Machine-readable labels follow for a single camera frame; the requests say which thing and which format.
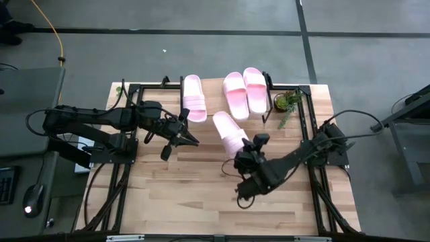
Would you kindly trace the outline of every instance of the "black floor stripe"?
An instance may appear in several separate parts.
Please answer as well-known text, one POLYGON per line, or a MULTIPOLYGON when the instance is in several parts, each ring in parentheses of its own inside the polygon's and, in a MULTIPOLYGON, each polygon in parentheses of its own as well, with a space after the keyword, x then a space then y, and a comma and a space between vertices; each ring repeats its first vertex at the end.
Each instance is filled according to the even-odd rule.
MULTIPOLYGON (((59 34, 172 34, 172 35, 227 35, 227 36, 301 36, 300 31, 264 30, 127 30, 95 28, 56 28, 59 34)), ((50 28, 36 28, 33 33, 53 33, 50 28)))
POLYGON ((308 30, 306 29, 306 21, 304 20, 301 0, 296 0, 296 7, 297 7, 297 14, 298 14, 298 21, 300 24, 300 30, 303 33, 302 35, 303 49, 304 49, 304 57, 306 59, 306 65, 308 67, 309 82, 310 84, 318 84, 318 81, 316 80, 314 61, 312 59, 312 52, 310 50, 309 37, 307 35, 308 30))
POLYGON ((307 35, 333 38, 430 38, 430 33, 307 32, 307 35))
MULTIPOLYGON (((56 28, 59 34, 172 34, 227 36, 301 36, 301 31, 265 30, 128 30, 103 28, 56 28)), ((33 33, 52 33, 50 28, 36 28, 33 33)), ((330 38, 430 38, 430 33, 371 33, 371 32, 304 32, 308 37, 330 38)))

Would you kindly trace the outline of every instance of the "green plant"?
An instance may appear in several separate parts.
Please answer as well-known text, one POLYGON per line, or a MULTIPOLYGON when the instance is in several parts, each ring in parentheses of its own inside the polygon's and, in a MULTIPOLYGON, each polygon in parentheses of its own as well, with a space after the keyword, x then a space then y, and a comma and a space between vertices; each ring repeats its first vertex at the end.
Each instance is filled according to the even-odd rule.
POLYGON ((286 111, 285 116, 282 118, 278 129, 281 129, 287 123, 290 114, 296 111, 296 104, 300 102, 302 95, 295 91, 287 91, 283 95, 279 95, 275 100, 275 105, 282 110, 286 111))
POLYGON ((121 87, 117 87, 116 88, 116 96, 118 97, 121 94, 122 88, 121 87))

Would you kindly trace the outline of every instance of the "pink slipper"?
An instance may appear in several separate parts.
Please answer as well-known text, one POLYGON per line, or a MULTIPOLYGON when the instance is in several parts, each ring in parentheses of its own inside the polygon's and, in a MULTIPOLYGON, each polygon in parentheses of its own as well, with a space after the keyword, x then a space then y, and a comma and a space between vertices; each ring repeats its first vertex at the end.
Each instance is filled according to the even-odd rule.
POLYGON ((264 114, 267 109, 267 87, 264 76, 253 67, 243 71, 243 81, 247 86, 249 110, 254 114, 264 114))
POLYGON ((189 109, 188 120, 205 122, 208 113, 202 91, 202 84, 197 75, 188 75, 183 80, 183 107, 189 109))
POLYGON ((226 149, 227 155, 230 158, 234 158, 237 151, 243 148, 244 144, 242 138, 249 140, 247 134, 245 134, 245 131, 224 111, 215 113, 213 119, 216 129, 220 133, 222 144, 226 149))
POLYGON ((224 79, 224 95, 227 98, 228 107, 235 120, 246 120, 249 116, 247 103, 247 88, 242 75, 233 72, 224 79))

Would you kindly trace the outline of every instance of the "gray floor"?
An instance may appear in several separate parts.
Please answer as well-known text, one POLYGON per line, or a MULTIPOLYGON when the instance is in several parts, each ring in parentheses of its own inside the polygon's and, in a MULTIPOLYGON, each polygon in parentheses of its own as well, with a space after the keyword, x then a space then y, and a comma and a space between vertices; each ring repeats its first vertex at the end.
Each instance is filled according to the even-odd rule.
MULTIPOLYGON (((430 32, 427 0, 302 0, 309 31, 430 32)), ((45 0, 55 26, 167 30, 299 31, 294 0, 45 0)), ((11 0, 17 19, 46 27, 29 1, 11 0)), ((276 83, 309 83, 301 37, 61 34, 67 57, 63 102, 104 108, 112 81, 159 81, 196 73, 223 77, 257 67, 276 83)), ((52 34, 24 34, 17 47, 0 46, 0 62, 53 67, 52 34)), ((385 118, 400 97, 429 84, 430 39, 310 38, 318 83, 328 84, 336 112, 358 109, 385 118)), ((369 132, 355 114, 337 119, 347 134, 369 132)), ((348 152, 363 232, 430 239, 430 197, 394 198, 410 183, 389 130, 357 140, 348 152)))

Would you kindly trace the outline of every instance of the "gray desk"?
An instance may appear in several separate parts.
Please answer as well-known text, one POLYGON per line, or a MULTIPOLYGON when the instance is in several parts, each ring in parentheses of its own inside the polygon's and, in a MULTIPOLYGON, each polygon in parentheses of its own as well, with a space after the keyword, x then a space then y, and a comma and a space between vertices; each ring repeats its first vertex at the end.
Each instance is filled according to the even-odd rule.
POLYGON ((57 160, 57 152, 47 152, 44 155, 32 155, 18 160, 0 161, 1 166, 18 165, 21 168, 13 204, 0 206, 0 238, 42 234, 49 212, 52 180, 54 179, 57 160), (22 208, 22 200, 27 188, 35 184, 38 179, 43 156, 45 162, 40 174, 40 183, 44 186, 43 209, 36 218, 26 218, 22 208))
MULTIPOLYGON (((0 237, 42 234, 49 213, 52 181, 58 153, 46 152, 48 139, 30 133, 25 117, 34 110, 57 105, 65 70, 63 68, 1 71, 0 89, 0 166, 18 165, 21 169, 13 204, 0 206, 0 237), (37 181, 42 159, 40 183, 44 185, 44 205, 36 218, 26 218, 22 200, 27 188, 37 181)), ((32 117, 31 126, 42 132, 44 114, 32 117)))
POLYGON ((400 158, 411 175, 413 185, 393 191, 395 196, 430 192, 430 183, 422 169, 430 164, 430 93, 426 92, 429 87, 412 96, 420 98, 381 121, 382 126, 371 127, 374 132, 390 128, 400 158))

